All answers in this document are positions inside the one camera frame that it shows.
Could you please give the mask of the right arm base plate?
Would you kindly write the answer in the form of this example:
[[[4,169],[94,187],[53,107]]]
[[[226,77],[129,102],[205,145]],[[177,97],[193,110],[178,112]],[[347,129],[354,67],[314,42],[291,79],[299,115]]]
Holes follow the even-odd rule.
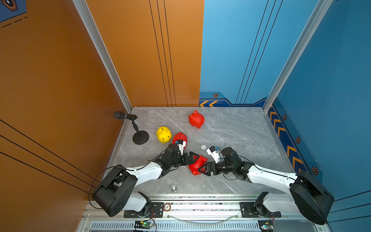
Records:
[[[281,212],[271,212],[263,204],[241,202],[240,211],[243,218],[281,218]]]

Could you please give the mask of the red piggy bank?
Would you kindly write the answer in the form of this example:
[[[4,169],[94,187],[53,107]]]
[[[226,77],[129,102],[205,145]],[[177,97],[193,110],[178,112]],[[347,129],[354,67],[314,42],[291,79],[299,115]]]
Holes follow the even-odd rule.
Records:
[[[185,134],[181,133],[181,132],[179,132],[178,134],[176,134],[176,135],[173,137],[173,141],[172,141],[172,143],[175,144],[175,142],[176,142],[177,140],[180,140],[180,139],[186,141],[186,145],[187,145],[187,136],[186,136]]]
[[[201,175],[198,171],[200,167],[202,167],[205,163],[207,163],[207,159],[203,156],[193,155],[194,163],[188,166],[188,169],[194,176]]]
[[[191,115],[188,117],[189,123],[191,126],[200,129],[205,122],[205,118],[202,114],[200,114],[197,110],[195,110]]]

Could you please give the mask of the yellow piggy bank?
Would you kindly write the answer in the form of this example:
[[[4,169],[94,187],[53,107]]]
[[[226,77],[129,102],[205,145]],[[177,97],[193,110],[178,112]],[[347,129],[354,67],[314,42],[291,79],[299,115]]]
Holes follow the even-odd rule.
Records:
[[[170,142],[170,140],[172,139],[172,133],[170,129],[165,126],[159,127],[156,132],[156,135],[157,139],[163,144]]]

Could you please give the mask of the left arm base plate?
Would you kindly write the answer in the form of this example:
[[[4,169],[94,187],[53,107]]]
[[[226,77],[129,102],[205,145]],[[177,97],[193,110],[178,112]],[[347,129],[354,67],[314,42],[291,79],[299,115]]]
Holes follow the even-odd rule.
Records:
[[[124,211],[124,218],[162,218],[164,213],[163,202],[152,202],[147,213],[132,210]]]

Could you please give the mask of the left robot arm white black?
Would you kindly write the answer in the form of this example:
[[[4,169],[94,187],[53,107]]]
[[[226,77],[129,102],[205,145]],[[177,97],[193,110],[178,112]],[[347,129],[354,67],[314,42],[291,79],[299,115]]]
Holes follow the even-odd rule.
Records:
[[[135,187],[164,177],[172,168],[192,165],[198,160],[200,160],[199,155],[193,152],[182,153],[179,145],[170,144],[144,166],[111,167],[111,171],[93,191],[92,199],[110,217],[122,210],[134,211],[141,217],[145,217],[151,211],[151,200],[140,191],[133,192]]]

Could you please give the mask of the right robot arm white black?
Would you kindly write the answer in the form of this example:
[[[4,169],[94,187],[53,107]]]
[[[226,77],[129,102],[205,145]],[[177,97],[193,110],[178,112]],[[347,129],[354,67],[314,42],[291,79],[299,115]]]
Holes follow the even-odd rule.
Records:
[[[309,221],[324,225],[334,203],[333,195],[309,172],[285,173],[261,167],[239,156],[228,147],[221,152],[209,149],[214,161],[206,162],[198,171],[207,176],[232,173],[237,180],[262,184],[277,189],[282,194],[262,192],[252,207],[260,217],[273,217],[275,213],[302,214]]]

